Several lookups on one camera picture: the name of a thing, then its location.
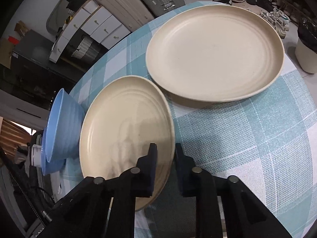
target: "blue checkered tablecloth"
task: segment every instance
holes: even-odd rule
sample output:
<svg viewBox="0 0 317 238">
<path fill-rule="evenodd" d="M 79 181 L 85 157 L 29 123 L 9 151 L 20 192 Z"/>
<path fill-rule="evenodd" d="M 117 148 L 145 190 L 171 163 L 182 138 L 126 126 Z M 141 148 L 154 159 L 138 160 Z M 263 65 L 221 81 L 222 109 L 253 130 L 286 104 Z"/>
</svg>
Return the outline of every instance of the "blue checkered tablecloth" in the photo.
<svg viewBox="0 0 317 238">
<path fill-rule="evenodd" d="M 217 4 L 195 2 L 144 25 L 105 54 L 70 95 L 87 111 L 96 95 L 125 75 L 150 79 L 147 45 L 167 20 L 185 10 Z M 214 175 L 238 176 L 293 237 L 302 237 L 317 215 L 317 112 L 311 95 L 285 55 L 281 76 L 262 93 L 209 104 L 166 94 L 176 141 L 197 165 Z M 65 195 L 82 180 L 79 158 L 61 171 Z M 195 200 L 179 195 L 174 167 L 159 197 L 136 213 L 135 237 L 192 237 Z"/>
</svg>

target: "garbage bag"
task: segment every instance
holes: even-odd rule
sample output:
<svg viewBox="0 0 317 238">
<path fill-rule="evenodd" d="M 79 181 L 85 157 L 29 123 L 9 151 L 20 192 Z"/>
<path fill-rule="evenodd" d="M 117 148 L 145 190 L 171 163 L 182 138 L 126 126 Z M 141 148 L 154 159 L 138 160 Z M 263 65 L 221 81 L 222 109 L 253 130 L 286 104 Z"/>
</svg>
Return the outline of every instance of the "garbage bag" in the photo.
<svg viewBox="0 0 317 238">
<path fill-rule="evenodd" d="M 297 32 L 302 43 L 317 53 L 317 26 L 303 18 L 299 23 Z"/>
</svg>

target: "screw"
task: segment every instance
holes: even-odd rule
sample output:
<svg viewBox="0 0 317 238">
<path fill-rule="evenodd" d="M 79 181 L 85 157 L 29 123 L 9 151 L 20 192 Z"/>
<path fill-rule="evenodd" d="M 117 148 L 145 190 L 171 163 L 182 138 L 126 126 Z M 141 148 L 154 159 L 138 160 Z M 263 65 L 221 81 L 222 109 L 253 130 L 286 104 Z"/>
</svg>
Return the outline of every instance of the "screw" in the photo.
<svg viewBox="0 0 317 238">
<path fill-rule="evenodd" d="M 140 168 L 138 168 L 138 167 L 133 167 L 133 168 L 131 168 L 131 173 L 133 173 L 133 174 L 138 174 L 139 172 L 140 172 Z"/>
<path fill-rule="evenodd" d="M 193 167 L 191 170 L 192 170 L 194 173 L 197 173 L 197 174 L 199 174 L 199 173 L 202 172 L 202 169 L 201 169 L 200 167 L 198 167 L 198 166 Z"/>
<path fill-rule="evenodd" d="M 104 181 L 104 179 L 99 176 L 99 177 L 96 177 L 94 179 L 94 184 L 101 184 L 101 183 L 103 183 L 103 181 Z"/>
<path fill-rule="evenodd" d="M 233 182 L 233 183 L 236 183 L 236 182 L 238 182 L 239 181 L 239 178 L 238 177 L 236 177 L 236 176 L 229 176 L 229 181 L 231 181 L 231 182 Z"/>
</svg>

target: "white suitcase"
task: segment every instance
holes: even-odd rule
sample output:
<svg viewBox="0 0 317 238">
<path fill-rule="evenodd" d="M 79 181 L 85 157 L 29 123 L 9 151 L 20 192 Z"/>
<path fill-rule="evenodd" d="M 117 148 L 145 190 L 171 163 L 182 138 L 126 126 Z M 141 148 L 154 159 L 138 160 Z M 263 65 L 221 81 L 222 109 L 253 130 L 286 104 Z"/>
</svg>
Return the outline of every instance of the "white suitcase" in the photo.
<svg viewBox="0 0 317 238">
<path fill-rule="evenodd" d="M 133 32 L 154 19 L 141 0 L 97 0 Z"/>
</svg>

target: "black cabinet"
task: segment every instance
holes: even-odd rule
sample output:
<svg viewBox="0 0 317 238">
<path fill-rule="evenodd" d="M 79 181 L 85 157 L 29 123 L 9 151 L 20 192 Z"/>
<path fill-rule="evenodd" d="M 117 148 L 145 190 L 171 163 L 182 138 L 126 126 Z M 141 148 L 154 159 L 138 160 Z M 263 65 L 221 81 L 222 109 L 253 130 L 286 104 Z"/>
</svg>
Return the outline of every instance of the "black cabinet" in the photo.
<svg viewBox="0 0 317 238">
<path fill-rule="evenodd" d="M 11 71 L 34 95 L 36 104 L 39 99 L 45 100 L 45 105 L 41 107 L 48 110 L 47 102 L 51 104 L 61 88 L 69 93 L 84 74 L 64 61 L 51 62 L 49 56 L 52 46 L 52 41 L 30 30 L 14 47 L 11 57 Z"/>
</svg>

